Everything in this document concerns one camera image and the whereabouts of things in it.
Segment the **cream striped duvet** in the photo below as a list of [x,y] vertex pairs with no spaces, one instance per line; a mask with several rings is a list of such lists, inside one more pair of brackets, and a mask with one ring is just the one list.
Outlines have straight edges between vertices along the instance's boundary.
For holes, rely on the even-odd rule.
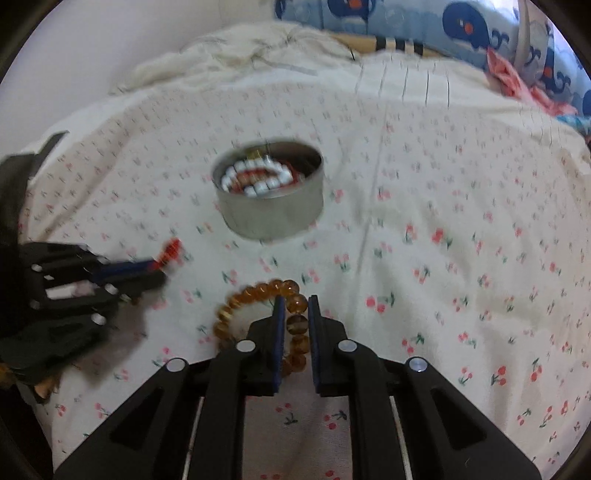
[[466,105],[491,102],[500,93],[497,80],[464,62],[397,51],[393,42],[384,50],[376,46],[373,37],[290,22],[238,24],[136,65],[110,92],[297,81],[413,102]]

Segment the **round silver metal tin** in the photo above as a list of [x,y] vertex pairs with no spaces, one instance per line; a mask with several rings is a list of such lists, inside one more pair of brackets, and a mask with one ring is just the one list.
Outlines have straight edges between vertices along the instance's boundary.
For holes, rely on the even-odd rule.
[[287,139],[252,143],[221,155],[212,182],[228,228],[250,240],[294,236],[324,208],[324,160],[313,146]]

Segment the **cherry print bed sheet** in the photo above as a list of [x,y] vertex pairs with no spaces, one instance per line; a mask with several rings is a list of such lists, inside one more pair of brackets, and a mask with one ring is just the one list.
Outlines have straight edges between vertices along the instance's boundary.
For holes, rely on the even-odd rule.
[[[211,181],[274,138],[325,160],[325,208],[283,241],[231,232]],[[114,259],[183,245],[165,288],[66,369],[38,416],[62,463],[167,360],[215,352],[216,309],[291,279],[378,355],[430,361],[551,478],[590,421],[590,155],[571,128],[495,109],[280,84],[166,89],[70,126],[23,234]]]

